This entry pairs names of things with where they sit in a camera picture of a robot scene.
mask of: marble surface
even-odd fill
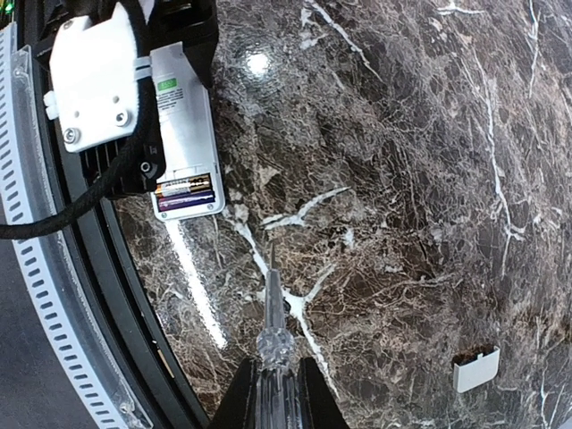
[[[220,0],[228,206],[118,204],[212,415],[256,353],[270,241],[350,427],[557,428],[572,406],[568,0]],[[451,360],[500,347],[464,394]]]

